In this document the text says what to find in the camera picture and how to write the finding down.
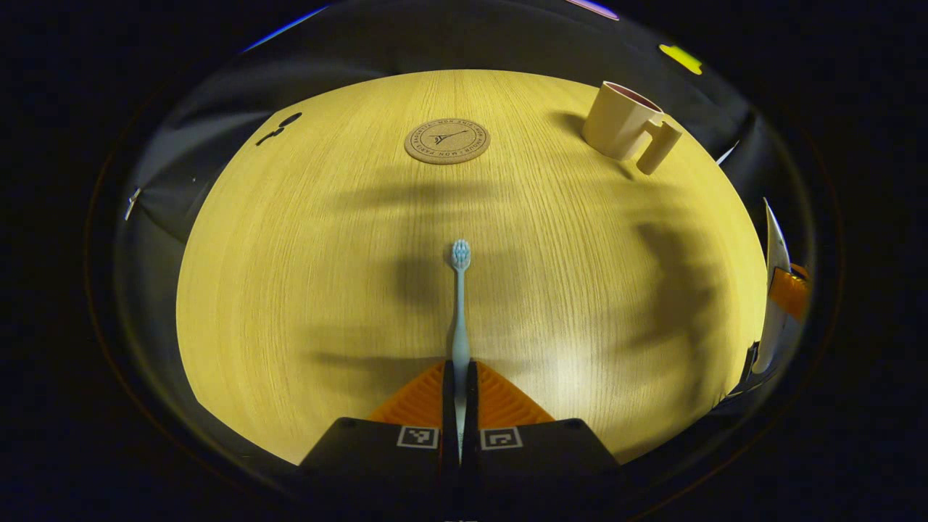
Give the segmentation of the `light blue toothbrush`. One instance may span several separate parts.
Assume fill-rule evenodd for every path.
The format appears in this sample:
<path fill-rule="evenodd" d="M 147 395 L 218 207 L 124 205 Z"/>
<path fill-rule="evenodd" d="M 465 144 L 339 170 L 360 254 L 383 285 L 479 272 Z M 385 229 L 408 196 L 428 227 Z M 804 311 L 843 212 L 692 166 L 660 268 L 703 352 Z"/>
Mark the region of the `light blue toothbrush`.
<path fill-rule="evenodd" d="M 460 465 L 463 463 L 464 435 L 467 413 L 467 377 L 471 362 L 466 324 L 466 271 L 471 266 L 471 246 L 466 240 L 452 244 L 450 263 L 455 272 L 455 309 L 452 331 L 451 361 L 454 377 L 453 404 L 455 406 L 455 432 Z"/>

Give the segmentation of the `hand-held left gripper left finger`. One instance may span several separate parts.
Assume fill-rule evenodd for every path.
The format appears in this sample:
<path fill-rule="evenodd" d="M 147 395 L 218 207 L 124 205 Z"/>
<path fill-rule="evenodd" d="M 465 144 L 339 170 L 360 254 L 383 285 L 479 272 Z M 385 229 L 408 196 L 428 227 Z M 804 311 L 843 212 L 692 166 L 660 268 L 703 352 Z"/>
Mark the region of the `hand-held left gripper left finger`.
<path fill-rule="evenodd" d="M 311 484 L 354 508 L 435 508 L 457 481 L 452 363 L 435 363 L 365 418 L 339 417 L 299 463 Z"/>

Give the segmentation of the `white toothpaste tube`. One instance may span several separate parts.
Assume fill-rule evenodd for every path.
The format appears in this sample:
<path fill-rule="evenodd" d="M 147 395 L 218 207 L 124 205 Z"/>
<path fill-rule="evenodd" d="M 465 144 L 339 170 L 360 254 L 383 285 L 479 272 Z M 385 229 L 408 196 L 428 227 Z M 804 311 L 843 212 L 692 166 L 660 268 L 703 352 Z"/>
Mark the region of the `white toothpaste tube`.
<path fill-rule="evenodd" d="M 791 260 L 785 238 L 766 197 L 763 198 L 763 206 L 766 212 L 766 308 L 761 337 L 751 366 L 752 374 L 765 373 L 778 353 L 779 337 L 786 325 L 787 313 L 774 301 L 774 281 L 778 270 L 791 274 Z"/>

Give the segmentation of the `beige cup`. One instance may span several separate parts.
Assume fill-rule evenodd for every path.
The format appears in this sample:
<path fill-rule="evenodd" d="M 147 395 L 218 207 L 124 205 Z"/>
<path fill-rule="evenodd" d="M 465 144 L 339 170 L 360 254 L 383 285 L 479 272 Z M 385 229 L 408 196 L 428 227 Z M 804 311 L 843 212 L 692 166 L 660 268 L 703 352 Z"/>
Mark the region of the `beige cup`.
<path fill-rule="evenodd" d="M 604 80 L 582 128 L 585 142 L 597 152 L 629 161 L 637 153 L 637 169 L 652 175 L 682 138 L 682 130 L 646 96 Z"/>

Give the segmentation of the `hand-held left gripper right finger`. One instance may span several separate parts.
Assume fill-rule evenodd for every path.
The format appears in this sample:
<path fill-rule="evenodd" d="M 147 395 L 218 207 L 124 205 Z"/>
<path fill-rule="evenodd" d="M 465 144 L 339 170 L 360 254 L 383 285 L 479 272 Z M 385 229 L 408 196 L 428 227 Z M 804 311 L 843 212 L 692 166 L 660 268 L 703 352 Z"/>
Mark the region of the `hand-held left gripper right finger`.
<path fill-rule="evenodd" d="M 468 365 L 461 485 L 475 508 L 596 508 L 626 476 L 589 424 L 554 419 L 487 364 Z"/>

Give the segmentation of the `round cork coaster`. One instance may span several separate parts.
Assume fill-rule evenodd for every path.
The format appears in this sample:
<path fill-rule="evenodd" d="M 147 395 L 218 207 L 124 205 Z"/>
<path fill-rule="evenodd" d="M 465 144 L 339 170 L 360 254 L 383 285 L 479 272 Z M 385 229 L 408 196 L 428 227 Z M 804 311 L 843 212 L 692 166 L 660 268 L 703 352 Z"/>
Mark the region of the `round cork coaster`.
<path fill-rule="evenodd" d="M 413 159 L 431 165 L 455 165 L 476 159 L 489 149 L 490 135 L 480 123 L 443 118 L 421 123 L 403 142 Z"/>

